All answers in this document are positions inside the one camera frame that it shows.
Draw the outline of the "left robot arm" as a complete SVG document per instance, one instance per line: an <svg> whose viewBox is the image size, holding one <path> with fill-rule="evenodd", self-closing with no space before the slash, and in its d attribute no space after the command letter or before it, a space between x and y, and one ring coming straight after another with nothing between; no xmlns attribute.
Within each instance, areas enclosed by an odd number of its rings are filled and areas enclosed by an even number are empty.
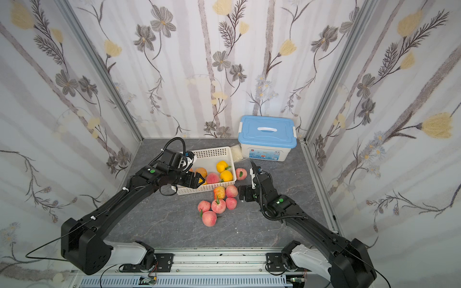
<svg viewBox="0 0 461 288"><path fill-rule="evenodd" d="M61 256L86 275L108 265L131 264L142 272L156 265L154 249L141 242L106 242L105 238L137 204L168 184L192 189L205 182L201 174L172 168L145 166L114 197L79 220L61 226Z"/></svg>

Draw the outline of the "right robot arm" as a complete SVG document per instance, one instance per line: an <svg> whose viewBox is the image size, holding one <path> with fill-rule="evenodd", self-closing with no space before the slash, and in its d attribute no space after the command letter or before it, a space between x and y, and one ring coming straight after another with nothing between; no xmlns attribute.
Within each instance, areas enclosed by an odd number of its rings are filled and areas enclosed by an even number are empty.
<svg viewBox="0 0 461 288"><path fill-rule="evenodd" d="M280 252L285 270L309 270L334 288L368 288L376 280L376 269L361 241L347 240L314 220L289 196L279 194L268 174L254 176L252 184L240 186L238 192L240 200L257 202L266 219L284 222L313 245L296 240L286 245Z"/></svg>

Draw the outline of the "yellow peach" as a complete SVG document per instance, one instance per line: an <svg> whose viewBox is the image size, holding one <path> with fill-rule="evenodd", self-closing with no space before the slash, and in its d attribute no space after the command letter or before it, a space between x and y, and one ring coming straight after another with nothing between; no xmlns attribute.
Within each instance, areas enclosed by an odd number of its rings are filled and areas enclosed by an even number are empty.
<svg viewBox="0 0 461 288"><path fill-rule="evenodd" d="M218 173L222 173L229 169L229 164L226 161L220 161L216 164Z"/></svg>
<svg viewBox="0 0 461 288"><path fill-rule="evenodd" d="M230 170L224 170L220 173L221 182L231 182L234 180L233 173Z"/></svg>

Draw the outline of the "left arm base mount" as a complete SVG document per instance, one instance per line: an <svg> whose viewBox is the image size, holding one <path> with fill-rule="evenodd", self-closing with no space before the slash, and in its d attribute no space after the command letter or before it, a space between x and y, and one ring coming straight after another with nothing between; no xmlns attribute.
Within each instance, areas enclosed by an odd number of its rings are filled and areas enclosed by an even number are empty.
<svg viewBox="0 0 461 288"><path fill-rule="evenodd" d="M140 264L123 264L118 271L121 273L170 272L173 262L173 253L154 253L146 255Z"/></svg>

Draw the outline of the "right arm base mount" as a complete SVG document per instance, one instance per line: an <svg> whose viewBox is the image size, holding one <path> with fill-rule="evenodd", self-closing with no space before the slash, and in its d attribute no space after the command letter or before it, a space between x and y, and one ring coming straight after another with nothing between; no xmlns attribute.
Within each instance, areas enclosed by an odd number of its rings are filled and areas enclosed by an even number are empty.
<svg viewBox="0 0 461 288"><path fill-rule="evenodd" d="M288 264L287 259L283 256L282 253L266 253L265 254L265 269L270 274L283 274L290 270L293 270L293 267Z"/></svg>

